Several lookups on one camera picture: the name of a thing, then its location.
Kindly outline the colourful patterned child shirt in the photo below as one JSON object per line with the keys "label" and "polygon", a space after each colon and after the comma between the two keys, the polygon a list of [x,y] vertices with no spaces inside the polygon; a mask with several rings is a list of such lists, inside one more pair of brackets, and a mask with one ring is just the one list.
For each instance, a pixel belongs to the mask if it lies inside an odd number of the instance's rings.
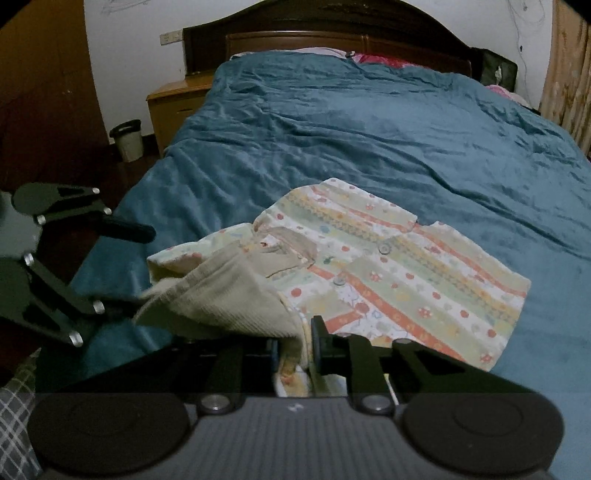
{"label": "colourful patterned child shirt", "polygon": [[185,338],[206,327],[276,338],[276,392],[339,394],[312,362],[311,320],[378,347],[410,339],[482,370],[498,361],[531,283],[451,226],[331,178],[255,221],[146,260],[134,323]]}

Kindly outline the small trash bin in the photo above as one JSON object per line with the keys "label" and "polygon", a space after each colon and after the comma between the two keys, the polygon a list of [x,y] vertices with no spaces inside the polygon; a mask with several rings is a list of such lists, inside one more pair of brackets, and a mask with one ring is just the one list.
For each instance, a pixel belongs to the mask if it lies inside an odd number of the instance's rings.
{"label": "small trash bin", "polygon": [[109,131],[109,137],[117,145],[126,163],[139,160],[143,155],[141,121],[132,119],[123,122]]}

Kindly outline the wooden nightstand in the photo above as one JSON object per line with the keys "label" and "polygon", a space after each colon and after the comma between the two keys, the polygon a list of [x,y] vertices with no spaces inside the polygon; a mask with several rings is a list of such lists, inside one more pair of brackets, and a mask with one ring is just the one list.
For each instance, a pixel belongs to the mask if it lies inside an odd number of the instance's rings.
{"label": "wooden nightstand", "polygon": [[204,104],[214,73],[204,72],[165,84],[146,98],[160,156],[173,140],[185,119]]}

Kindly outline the plaid checked cloth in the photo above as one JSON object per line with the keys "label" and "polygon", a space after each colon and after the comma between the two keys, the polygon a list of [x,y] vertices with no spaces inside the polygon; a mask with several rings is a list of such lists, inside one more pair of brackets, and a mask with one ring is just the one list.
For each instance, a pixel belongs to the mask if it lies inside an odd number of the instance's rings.
{"label": "plaid checked cloth", "polygon": [[1,388],[1,478],[37,479],[41,467],[27,433],[35,406],[35,370],[40,349],[18,367]]}

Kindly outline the teal blue bed blanket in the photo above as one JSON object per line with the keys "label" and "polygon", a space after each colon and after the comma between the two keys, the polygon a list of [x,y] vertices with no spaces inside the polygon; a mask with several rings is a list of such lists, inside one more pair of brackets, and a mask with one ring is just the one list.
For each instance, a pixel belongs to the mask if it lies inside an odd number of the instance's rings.
{"label": "teal blue bed blanket", "polygon": [[100,239],[73,287],[136,295],[148,255],[331,178],[457,229],[531,281],[495,372],[557,403],[566,435],[552,470],[588,478],[590,165],[562,128],[465,76],[291,52],[224,63],[118,207],[155,240]]}

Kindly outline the red pink pillow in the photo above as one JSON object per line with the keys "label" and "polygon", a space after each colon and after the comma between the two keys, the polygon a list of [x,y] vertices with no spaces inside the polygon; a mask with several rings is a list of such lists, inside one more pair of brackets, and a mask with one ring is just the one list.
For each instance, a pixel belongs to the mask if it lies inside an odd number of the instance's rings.
{"label": "red pink pillow", "polygon": [[404,60],[398,57],[393,56],[383,56],[383,55],[373,55],[373,54],[365,54],[359,53],[355,51],[344,51],[335,48],[329,47],[304,47],[298,49],[275,49],[274,52],[290,52],[290,53],[300,53],[300,54],[314,54],[320,56],[328,56],[328,57],[335,57],[342,60],[348,59],[352,60],[356,64],[381,64],[386,65],[392,68],[406,68],[406,67],[422,67],[430,69],[430,66],[410,62],[408,60]]}

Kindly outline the dark box by headboard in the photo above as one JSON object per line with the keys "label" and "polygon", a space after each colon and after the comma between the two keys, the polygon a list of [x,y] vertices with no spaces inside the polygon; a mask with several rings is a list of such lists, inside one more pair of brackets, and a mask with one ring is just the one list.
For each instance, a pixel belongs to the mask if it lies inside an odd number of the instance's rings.
{"label": "dark box by headboard", "polygon": [[472,78],[484,86],[496,85],[509,92],[516,88],[518,66],[512,60],[488,49],[472,48]]}

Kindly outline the dark wooden headboard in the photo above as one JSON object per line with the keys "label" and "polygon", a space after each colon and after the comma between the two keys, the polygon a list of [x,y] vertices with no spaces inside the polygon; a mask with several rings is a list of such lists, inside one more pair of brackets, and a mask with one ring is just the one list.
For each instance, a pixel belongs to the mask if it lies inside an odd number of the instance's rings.
{"label": "dark wooden headboard", "polygon": [[256,34],[260,48],[290,47],[317,33],[322,46],[395,56],[441,72],[479,78],[481,54],[442,23],[405,1],[261,1],[182,30],[186,73],[214,71],[231,56],[230,41]]}

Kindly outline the beige left curtain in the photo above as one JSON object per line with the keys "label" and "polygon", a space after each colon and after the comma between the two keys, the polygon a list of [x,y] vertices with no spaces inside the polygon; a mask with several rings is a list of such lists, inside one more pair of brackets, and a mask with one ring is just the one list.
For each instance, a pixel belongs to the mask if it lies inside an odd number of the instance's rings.
{"label": "beige left curtain", "polygon": [[590,154],[590,24],[565,1],[552,2],[550,59],[541,115],[566,130]]}

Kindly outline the white wall socket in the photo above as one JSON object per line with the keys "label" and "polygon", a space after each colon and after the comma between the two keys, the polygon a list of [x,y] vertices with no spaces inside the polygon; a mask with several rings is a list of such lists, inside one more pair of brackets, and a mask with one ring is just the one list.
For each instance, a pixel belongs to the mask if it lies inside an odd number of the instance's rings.
{"label": "white wall socket", "polygon": [[181,30],[169,31],[159,35],[159,41],[161,46],[181,42],[182,38],[183,32]]}

